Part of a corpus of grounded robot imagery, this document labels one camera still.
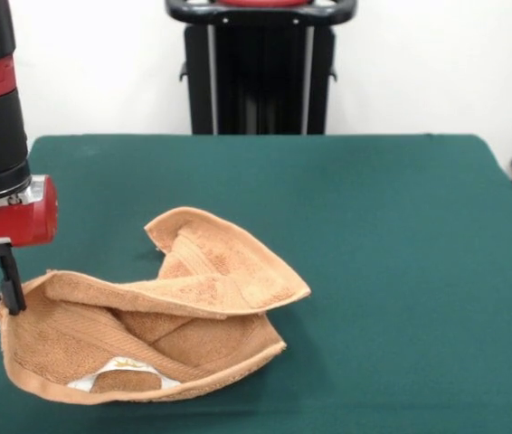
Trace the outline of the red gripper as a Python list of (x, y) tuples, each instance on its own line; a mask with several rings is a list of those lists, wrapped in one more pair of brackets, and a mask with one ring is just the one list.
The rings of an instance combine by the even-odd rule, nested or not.
[[(0, 244), (20, 248), (46, 244), (57, 232), (58, 197), (48, 175), (34, 175), (21, 192), (0, 199)], [(26, 309), (17, 264), (10, 246), (0, 246), (3, 301), (11, 316)]]

